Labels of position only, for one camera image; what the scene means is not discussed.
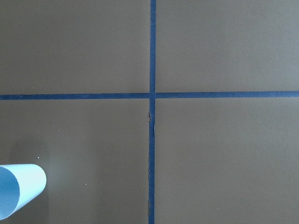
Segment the light blue plastic cup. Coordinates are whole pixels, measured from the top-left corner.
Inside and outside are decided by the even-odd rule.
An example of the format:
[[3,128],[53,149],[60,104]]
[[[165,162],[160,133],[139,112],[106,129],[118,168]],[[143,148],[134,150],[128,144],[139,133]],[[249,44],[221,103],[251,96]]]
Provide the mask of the light blue plastic cup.
[[47,177],[36,164],[0,166],[0,219],[4,220],[40,195]]

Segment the right side crossing tape strip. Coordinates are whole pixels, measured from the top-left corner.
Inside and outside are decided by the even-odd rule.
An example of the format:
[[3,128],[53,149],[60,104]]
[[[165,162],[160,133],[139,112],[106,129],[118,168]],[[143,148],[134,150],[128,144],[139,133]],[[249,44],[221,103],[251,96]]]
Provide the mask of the right side crossing tape strip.
[[298,91],[211,91],[157,93],[4,94],[1,100],[167,99],[167,98],[292,98]]

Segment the right side blue tape strip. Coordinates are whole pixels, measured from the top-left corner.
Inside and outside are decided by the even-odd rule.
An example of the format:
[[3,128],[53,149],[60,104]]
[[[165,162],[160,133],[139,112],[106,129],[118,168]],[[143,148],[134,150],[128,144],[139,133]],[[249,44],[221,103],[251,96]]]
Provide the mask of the right side blue tape strip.
[[156,4],[150,2],[150,63],[149,63],[149,215],[155,223],[155,115],[156,115]]

